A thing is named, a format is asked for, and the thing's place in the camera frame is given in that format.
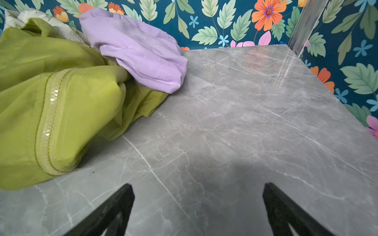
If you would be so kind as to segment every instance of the green garment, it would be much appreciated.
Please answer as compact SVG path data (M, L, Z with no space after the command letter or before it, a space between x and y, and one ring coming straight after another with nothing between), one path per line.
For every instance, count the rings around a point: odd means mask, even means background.
M167 97L42 19L0 38L0 188L72 171L96 135L112 140Z

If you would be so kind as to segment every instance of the garment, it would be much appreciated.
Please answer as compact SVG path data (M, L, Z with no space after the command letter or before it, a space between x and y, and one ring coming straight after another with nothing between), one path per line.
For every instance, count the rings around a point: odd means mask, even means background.
M46 14L42 11L30 8L21 13L5 9L5 23L4 30L8 27L21 28L30 18L40 18L49 23L54 29L65 39L76 41L79 43L88 43L88 39L79 30L72 28L61 22L52 15Z
M0 188L68 173L90 140L120 136L167 93L135 82L89 46L31 18L0 37Z
M80 15L80 24L92 47L115 58L142 85L167 93L182 85L187 59L161 29L99 8Z

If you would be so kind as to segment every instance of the lavender cloth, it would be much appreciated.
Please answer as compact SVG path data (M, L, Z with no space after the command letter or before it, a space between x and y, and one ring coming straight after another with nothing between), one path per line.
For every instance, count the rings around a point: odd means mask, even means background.
M161 29L99 8L80 15L80 24L91 47L115 58L142 85L173 93L183 84L187 59Z

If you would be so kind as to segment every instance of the marble surface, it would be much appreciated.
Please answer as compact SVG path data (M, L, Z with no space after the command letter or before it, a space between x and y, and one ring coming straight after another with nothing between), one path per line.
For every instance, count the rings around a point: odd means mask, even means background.
M184 55L150 118L70 174L0 190L0 235L60 236L130 183L128 236L272 236L266 182L336 235L377 235L378 143L286 45Z

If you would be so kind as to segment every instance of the floral wallpaper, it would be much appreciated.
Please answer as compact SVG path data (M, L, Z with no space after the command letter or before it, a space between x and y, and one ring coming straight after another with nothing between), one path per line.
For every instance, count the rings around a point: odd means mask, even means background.
M330 0L301 58L378 140L377 5Z
M287 44L305 1L0 0L0 23L5 8L36 8L80 29L81 14L102 8L166 31L183 50ZM313 53L322 54L315 45L312 48Z

